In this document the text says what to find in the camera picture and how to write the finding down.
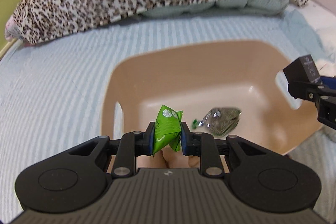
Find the bright green snack packet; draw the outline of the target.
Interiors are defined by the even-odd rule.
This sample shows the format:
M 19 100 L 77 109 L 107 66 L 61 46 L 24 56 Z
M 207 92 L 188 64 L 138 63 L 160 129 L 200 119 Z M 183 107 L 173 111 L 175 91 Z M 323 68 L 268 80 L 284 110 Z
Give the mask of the bright green snack packet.
M 166 105 L 161 106 L 154 125 L 153 155 L 167 145 L 174 152 L 180 151 L 182 117 L 182 110 L 175 111 Z

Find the white fluffy plush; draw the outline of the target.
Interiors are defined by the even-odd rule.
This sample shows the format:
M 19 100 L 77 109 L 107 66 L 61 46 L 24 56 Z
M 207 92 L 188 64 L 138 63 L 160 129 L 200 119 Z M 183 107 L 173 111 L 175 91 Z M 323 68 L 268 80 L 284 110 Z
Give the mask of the white fluffy plush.
M 336 76 L 336 64 L 335 63 L 331 61 L 327 61 L 325 59 L 319 59 L 315 62 L 315 65 L 320 75 L 335 78 Z

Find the white mattress pad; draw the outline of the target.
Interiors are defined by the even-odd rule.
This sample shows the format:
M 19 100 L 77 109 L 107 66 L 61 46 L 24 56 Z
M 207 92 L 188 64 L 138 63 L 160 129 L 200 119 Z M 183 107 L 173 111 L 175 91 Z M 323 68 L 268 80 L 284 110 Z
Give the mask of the white mattress pad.
M 319 35 L 327 58 L 335 62 L 335 15 L 312 0 L 302 8 L 290 4 L 286 11 L 297 11 L 305 18 L 311 28 Z

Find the dark green snack packet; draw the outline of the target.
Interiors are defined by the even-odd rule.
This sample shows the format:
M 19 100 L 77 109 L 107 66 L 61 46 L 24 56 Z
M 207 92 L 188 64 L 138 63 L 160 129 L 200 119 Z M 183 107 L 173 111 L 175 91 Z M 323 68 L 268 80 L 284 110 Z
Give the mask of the dark green snack packet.
M 236 128 L 241 113 L 242 111 L 236 107 L 215 107 L 202 120 L 193 120 L 192 128 L 204 127 L 209 133 L 221 138 Z

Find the blue striped bed sheet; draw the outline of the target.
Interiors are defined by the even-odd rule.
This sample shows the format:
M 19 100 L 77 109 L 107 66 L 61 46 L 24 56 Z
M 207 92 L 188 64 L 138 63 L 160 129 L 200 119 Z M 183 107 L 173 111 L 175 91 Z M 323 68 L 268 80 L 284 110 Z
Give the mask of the blue striped bed sheet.
M 14 183 L 26 167 L 100 133 L 110 74 L 139 53 L 217 39 L 260 39 L 287 57 L 325 55 L 297 11 L 278 16 L 229 13 L 129 18 L 45 43 L 16 42 L 1 60 L 1 220 L 21 213 Z

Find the pink cloth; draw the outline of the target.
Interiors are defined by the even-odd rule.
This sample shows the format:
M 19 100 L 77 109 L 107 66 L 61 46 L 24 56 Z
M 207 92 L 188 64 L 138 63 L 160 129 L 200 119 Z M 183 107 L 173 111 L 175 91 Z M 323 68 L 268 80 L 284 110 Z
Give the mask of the pink cloth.
M 199 168 L 200 160 L 197 156 L 185 156 L 182 151 L 174 152 L 166 146 L 153 156 L 139 156 L 137 168 Z

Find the beige plastic basket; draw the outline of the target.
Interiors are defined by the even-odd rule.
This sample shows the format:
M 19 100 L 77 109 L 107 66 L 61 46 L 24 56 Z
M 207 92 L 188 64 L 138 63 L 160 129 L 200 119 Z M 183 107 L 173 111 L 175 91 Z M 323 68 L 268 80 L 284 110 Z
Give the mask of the beige plastic basket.
M 112 72 L 101 134 L 118 139 L 143 131 L 162 105 L 192 124 L 215 107 L 237 107 L 234 134 L 285 155 L 321 127 L 314 104 L 295 109 L 276 81 L 289 59 L 260 40 L 220 40 L 127 58 Z

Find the light teal quilt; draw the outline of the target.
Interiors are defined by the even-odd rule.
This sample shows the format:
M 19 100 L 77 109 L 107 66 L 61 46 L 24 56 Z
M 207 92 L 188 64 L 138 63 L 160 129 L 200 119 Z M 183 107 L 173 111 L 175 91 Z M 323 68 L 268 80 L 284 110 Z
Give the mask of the light teal quilt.
M 192 5 L 157 7 L 144 11 L 141 15 L 149 18 L 168 18 L 182 14 L 196 14 L 212 8 L 222 9 L 231 14 L 277 15 L 282 13 L 288 5 L 289 0 L 220 0 Z

